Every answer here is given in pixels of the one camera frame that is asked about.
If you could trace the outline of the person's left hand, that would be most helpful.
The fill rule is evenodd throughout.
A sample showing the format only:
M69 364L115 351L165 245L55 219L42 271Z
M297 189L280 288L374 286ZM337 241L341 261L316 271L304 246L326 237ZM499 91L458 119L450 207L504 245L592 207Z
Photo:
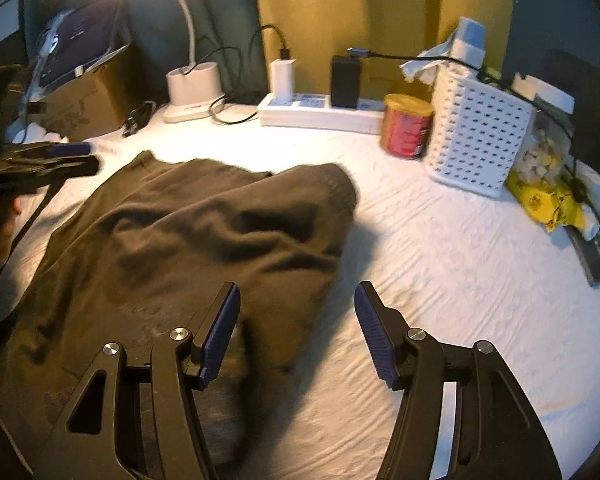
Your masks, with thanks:
M12 197L0 203L0 268L6 263L12 249L16 223L21 213L20 197Z

